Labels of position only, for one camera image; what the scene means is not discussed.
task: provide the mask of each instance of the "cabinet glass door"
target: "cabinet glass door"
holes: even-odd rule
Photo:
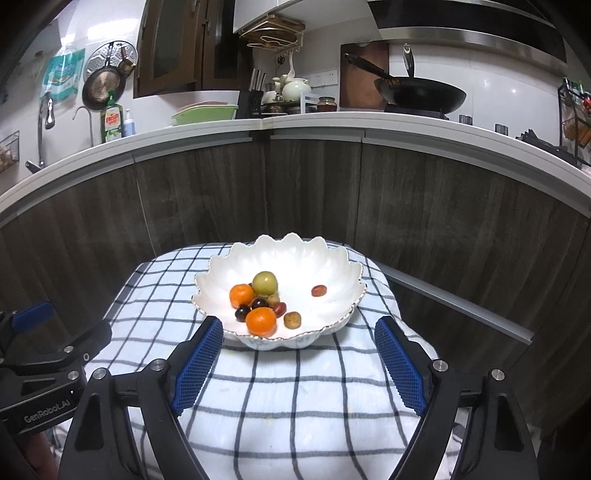
[[[252,49],[233,33],[235,4],[236,0],[209,0],[203,42],[203,89],[248,87]]]
[[[136,97],[183,90],[200,79],[205,0],[148,0],[140,37]]]

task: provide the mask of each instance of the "white countertop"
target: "white countertop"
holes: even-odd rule
[[[483,128],[436,118],[398,113],[336,112],[168,127],[102,144],[55,162],[10,188],[0,196],[0,214],[37,189],[66,174],[108,158],[131,153],[139,148],[205,135],[268,129],[275,129],[277,134],[278,129],[294,128],[307,128],[309,131],[314,131],[314,129],[326,131],[326,128],[350,128],[359,131],[365,130],[366,136],[374,138],[387,138],[389,132],[395,132],[398,140],[394,142],[393,146],[455,158],[484,166],[484,168],[486,168],[484,165],[486,160],[478,157],[483,155],[490,157],[490,154],[493,154],[503,158],[505,163],[514,163],[514,167],[522,170],[519,175],[508,174],[508,176],[523,181],[527,179],[528,172],[537,176],[541,174],[548,181],[555,181],[559,188],[575,190],[575,193],[581,194],[580,197],[584,198],[585,202],[589,201],[588,207],[591,207],[591,177],[558,157],[515,138]],[[368,139],[367,142],[389,144],[386,140],[382,142]],[[453,154],[457,147],[463,148],[465,152]],[[490,169],[503,173],[503,168]]]

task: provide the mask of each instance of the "spice jar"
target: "spice jar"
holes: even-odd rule
[[[320,97],[318,99],[319,112],[336,112],[335,97]]]

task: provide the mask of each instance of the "hanging plastic bag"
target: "hanging plastic bag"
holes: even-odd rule
[[[47,65],[40,94],[43,96],[50,92],[55,102],[78,94],[85,49],[68,51],[63,48],[59,53],[52,57]]]

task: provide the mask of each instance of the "white and blue plaid towel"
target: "white and blue plaid towel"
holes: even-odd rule
[[[88,363],[87,377],[99,367],[114,375],[138,371],[190,338],[203,320],[191,303],[193,277],[229,248],[197,245],[140,265],[106,315],[113,338]],[[402,323],[379,268],[348,250],[364,265],[368,291],[336,334],[302,350],[259,352],[224,341],[195,406],[179,418],[211,480],[382,480],[394,470],[419,418],[403,405],[380,360],[375,323],[391,315],[432,358],[436,353]],[[130,408],[129,415],[148,474],[161,478],[140,410]],[[56,429],[59,446],[68,427]],[[460,441],[450,438],[437,479],[451,476]]]

